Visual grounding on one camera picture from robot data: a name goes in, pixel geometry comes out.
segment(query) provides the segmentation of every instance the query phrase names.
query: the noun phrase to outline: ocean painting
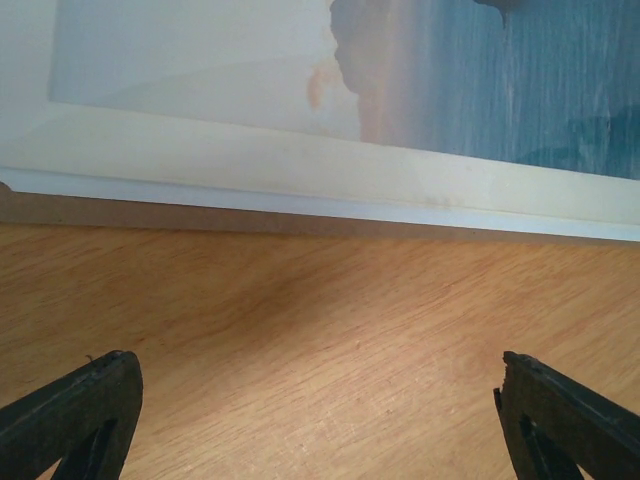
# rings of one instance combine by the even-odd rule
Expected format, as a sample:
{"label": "ocean painting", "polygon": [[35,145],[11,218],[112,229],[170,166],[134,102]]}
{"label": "ocean painting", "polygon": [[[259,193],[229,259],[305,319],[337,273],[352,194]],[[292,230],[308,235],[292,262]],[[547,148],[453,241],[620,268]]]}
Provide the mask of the ocean painting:
{"label": "ocean painting", "polygon": [[639,180],[640,1],[59,0],[50,99]]}

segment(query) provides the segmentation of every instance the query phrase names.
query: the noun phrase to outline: picture frame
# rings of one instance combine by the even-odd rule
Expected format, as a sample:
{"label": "picture frame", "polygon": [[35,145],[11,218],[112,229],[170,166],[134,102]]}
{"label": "picture frame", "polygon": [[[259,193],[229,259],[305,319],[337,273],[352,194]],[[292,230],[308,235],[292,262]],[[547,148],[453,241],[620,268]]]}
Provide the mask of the picture frame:
{"label": "picture frame", "polygon": [[14,192],[640,241],[636,180],[52,101],[57,14],[0,1]]}

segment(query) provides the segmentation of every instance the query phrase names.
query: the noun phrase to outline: framed picture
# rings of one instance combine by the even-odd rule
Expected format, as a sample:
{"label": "framed picture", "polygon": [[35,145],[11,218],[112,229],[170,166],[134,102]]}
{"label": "framed picture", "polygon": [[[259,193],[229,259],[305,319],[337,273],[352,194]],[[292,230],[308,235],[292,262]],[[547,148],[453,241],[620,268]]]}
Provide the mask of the framed picture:
{"label": "framed picture", "polygon": [[634,0],[0,0],[17,192],[640,240]]}

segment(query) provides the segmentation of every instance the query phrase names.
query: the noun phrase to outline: light wood surface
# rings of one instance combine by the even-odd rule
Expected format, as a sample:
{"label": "light wood surface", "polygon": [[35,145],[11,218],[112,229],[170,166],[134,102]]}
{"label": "light wood surface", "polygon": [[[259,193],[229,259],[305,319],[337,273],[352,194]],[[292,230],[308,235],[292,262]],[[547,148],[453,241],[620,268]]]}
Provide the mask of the light wood surface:
{"label": "light wood surface", "polygon": [[640,251],[0,226],[0,403],[131,349],[123,478],[514,478],[529,353],[640,411]]}

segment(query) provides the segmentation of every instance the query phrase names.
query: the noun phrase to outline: wooden table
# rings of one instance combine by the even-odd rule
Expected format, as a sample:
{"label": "wooden table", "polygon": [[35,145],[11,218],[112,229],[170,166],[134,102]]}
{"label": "wooden table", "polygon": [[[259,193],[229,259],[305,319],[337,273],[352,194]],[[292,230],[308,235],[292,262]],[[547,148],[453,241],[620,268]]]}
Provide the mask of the wooden table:
{"label": "wooden table", "polygon": [[0,226],[0,403],[141,361],[125,479],[513,478],[503,350],[640,411],[640,250]]}

